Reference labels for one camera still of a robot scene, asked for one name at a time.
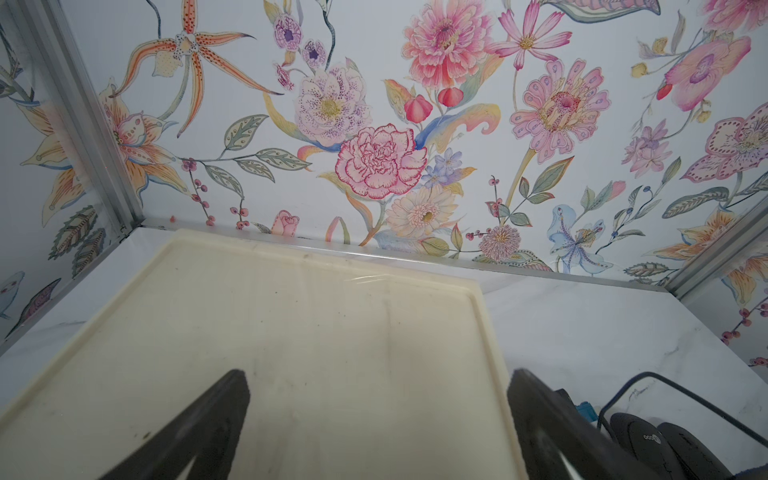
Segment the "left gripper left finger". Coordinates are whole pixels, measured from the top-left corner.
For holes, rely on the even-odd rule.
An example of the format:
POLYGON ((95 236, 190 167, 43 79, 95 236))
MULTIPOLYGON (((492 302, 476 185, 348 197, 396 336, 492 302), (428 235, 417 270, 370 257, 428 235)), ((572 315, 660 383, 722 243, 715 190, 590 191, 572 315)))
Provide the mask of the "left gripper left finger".
POLYGON ((226 479, 249 404, 245 372, 233 369, 103 477, 226 479))

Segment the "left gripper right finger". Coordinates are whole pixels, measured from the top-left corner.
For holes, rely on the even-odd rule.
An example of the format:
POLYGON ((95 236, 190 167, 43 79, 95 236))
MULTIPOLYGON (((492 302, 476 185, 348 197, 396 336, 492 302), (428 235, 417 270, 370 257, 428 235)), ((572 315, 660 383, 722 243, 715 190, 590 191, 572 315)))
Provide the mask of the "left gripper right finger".
POLYGON ((582 479, 658 477, 530 371, 514 370, 507 401, 530 479, 569 479, 571 470, 582 479))

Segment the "black Lecoo mouse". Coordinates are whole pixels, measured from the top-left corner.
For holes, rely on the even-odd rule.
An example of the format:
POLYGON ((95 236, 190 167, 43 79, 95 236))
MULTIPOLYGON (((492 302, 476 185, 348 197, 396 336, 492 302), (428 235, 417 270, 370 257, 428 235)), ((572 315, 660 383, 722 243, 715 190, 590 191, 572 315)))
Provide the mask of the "black Lecoo mouse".
POLYGON ((725 480, 732 472, 695 435, 678 425, 664 422, 658 426, 674 452, 687 479, 725 480))
POLYGON ((672 447, 654 425, 632 414, 614 413, 610 428, 615 441, 661 479, 686 479, 672 447))

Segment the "cream drawer cabinet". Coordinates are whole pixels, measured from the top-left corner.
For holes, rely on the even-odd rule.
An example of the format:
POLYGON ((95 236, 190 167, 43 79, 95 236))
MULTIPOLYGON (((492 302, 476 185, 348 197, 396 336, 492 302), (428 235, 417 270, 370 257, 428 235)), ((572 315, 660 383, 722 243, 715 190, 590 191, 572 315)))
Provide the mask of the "cream drawer cabinet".
POLYGON ((95 479, 225 374, 234 479, 522 479, 478 285, 180 231, 1 417, 5 479, 95 479))

